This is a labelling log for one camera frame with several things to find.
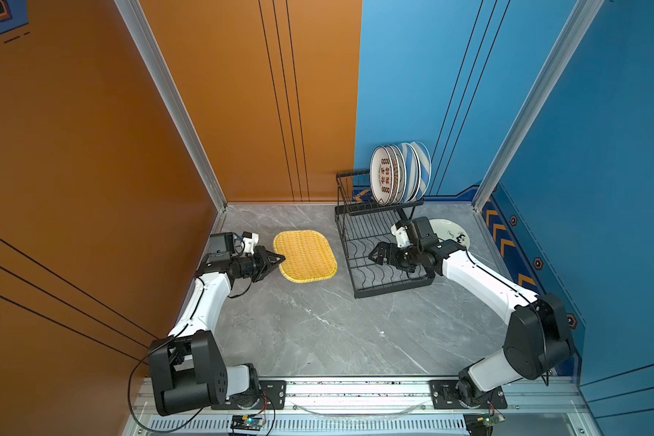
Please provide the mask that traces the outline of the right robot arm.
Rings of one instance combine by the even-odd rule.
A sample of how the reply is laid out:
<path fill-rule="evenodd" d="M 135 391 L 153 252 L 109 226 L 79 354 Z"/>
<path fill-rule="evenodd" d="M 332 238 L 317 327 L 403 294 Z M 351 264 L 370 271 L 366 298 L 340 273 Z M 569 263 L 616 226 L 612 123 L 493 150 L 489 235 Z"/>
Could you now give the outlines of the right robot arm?
<path fill-rule="evenodd" d="M 546 378 L 576 352 L 565 305 L 554 294 L 539 295 L 513 283 L 479 261 L 467 232 L 452 221 L 416 217 L 391 229 L 395 240 L 381 242 L 369 258 L 413 273 L 421 268 L 463 286 L 507 327 L 501 350 L 461 370 L 459 401 L 476 408 L 497 388 L 518 380 Z"/>

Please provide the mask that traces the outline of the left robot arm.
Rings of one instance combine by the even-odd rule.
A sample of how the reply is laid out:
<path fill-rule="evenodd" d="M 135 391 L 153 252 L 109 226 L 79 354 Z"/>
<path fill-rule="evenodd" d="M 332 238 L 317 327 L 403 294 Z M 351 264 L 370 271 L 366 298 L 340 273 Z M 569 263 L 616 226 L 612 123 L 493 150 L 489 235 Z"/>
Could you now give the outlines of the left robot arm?
<path fill-rule="evenodd" d="M 151 343 L 147 359 L 154 402 L 161 416 L 233 404 L 252 409 L 263 402 L 254 365 L 228 366 L 214 332 L 234 282 L 257 283 L 285 257 L 266 250 L 259 235 L 221 233 L 194 273 L 194 290 L 168 336 Z"/>

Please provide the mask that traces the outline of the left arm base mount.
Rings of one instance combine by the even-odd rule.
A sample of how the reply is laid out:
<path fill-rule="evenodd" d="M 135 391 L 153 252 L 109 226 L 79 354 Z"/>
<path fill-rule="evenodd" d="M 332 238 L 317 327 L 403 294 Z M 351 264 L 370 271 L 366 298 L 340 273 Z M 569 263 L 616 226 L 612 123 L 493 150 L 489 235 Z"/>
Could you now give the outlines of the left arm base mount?
<path fill-rule="evenodd" d="M 267 407 L 270 412 L 284 409 L 287 391 L 285 380 L 258 381 L 258 385 L 251 387 L 247 392 L 234 394 L 229 400 L 220 405 L 213 405 L 215 411 L 247 411 L 259 412 Z"/>

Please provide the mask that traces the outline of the white plate red characters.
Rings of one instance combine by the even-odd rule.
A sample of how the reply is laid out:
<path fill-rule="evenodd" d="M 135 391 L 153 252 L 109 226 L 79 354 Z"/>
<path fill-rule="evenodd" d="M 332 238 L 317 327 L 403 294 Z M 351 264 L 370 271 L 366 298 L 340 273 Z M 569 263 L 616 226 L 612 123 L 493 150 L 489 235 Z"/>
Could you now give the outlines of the white plate red characters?
<path fill-rule="evenodd" d="M 393 160 L 387 146 L 378 146 L 372 154 L 370 166 L 371 191 L 379 205 L 388 205 L 393 196 Z"/>

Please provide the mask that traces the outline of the white green emblem plate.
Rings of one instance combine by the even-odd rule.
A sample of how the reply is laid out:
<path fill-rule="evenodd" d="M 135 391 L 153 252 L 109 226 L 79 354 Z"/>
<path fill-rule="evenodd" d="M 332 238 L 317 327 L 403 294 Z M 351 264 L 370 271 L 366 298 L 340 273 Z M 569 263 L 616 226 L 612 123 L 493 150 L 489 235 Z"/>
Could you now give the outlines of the white green emblem plate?
<path fill-rule="evenodd" d="M 403 147 L 404 144 L 399 144 L 396 146 L 396 158 L 399 168 L 399 185 L 398 185 L 398 203 L 402 203 L 405 200 L 405 194 L 407 191 L 407 163 L 406 163 L 406 148 Z"/>

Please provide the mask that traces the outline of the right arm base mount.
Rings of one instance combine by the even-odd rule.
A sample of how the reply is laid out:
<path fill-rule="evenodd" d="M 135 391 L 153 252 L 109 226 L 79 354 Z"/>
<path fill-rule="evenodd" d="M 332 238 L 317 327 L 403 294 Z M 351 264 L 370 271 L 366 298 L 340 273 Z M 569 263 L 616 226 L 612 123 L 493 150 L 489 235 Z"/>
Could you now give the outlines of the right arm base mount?
<path fill-rule="evenodd" d="M 490 392 L 477 394 L 474 392 L 467 403 L 463 394 L 458 389 L 458 382 L 448 379 L 434 379 L 429 381 L 429 390 L 432 405 L 435 410 L 458 410 L 458 409 L 494 409 L 505 410 L 508 408 L 505 393 L 501 387 Z"/>

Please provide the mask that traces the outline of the white floral plate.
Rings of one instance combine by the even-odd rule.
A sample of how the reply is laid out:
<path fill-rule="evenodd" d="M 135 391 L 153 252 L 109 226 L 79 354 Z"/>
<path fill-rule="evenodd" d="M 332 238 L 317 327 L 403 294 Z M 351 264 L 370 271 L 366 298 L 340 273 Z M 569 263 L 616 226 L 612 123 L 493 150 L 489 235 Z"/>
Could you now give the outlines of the white floral plate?
<path fill-rule="evenodd" d="M 461 225 L 441 218 L 430 219 L 430 224 L 432 230 L 443 241 L 454 240 L 459 245 L 462 245 L 465 250 L 470 249 L 470 236 Z"/>

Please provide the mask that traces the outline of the blue striped plate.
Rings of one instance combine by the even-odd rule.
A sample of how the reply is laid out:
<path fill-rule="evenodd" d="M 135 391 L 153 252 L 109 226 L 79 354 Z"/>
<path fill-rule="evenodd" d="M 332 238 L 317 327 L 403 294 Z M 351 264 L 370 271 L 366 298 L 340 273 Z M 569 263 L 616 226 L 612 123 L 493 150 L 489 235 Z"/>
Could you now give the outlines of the blue striped plate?
<path fill-rule="evenodd" d="M 407 165 L 407 186 L 405 202 L 409 203 L 416 199 L 420 184 L 420 161 L 411 143 L 401 145 L 403 158 Z"/>
<path fill-rule="evenodd" d="M 419 141 L 412 142 L 412 147 L 416 152 L 420 162 L 420 184 L 417 193 L 417 199 L 421 200 L 425 196 L 432 177 L 432 158 L 426 145 Z"/>

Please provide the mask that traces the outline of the orange sunburst round plate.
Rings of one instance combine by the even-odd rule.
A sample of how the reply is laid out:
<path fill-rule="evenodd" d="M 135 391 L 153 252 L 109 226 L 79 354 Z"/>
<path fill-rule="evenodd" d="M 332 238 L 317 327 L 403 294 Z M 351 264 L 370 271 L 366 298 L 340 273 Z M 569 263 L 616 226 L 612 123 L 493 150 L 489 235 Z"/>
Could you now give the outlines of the orange sunburst round plate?
<path fill-rule="evenodd" d="M 394 159 L 394 171 L 393 171 L 393 181 L 395 184 L 395 195 L 393 198 L 394 203 L 398 203 L 398 185 L 399 185 L 399 168 L 398 168 L 398 162 L 396 158 L 396 145 L 390 145 L 390 150 L 393 155 Z"/>

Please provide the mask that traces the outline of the yellow woven square plate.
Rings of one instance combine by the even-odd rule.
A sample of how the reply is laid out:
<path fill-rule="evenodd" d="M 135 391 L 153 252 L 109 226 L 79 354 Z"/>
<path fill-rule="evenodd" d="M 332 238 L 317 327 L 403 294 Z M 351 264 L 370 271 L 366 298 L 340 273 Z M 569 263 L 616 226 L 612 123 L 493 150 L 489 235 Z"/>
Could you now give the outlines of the yellow woven square plate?
<path fill-rule="evenodd" d="M 292 283 L 314 283 L 333 278 L 338 271 L 327 238 L 313 230 L 285 231 L 274 238 L 274 250 L 285 257 L 279 266 Z"/>

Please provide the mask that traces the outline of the black wire dish rack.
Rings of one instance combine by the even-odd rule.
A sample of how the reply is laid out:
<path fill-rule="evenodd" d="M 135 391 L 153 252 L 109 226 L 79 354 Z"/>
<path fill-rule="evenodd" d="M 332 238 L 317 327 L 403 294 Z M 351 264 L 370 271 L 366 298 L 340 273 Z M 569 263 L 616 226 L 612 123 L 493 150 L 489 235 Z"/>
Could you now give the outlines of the black wire dish rack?
<path fill-rule="evenodd" d="M 377 265 L 368 259 L 379 242 L 394 243 L 391 227 L 413 218 L 423 200 L 395 205 L 379 205 L 371 192 L 370 173 L 358 170 L 336 174 L 337 224 L 354 297 L 374 297 L 421 288 L 433 283 L 433 276 L 419 267 L 405 272 L 390 265 Z"/>

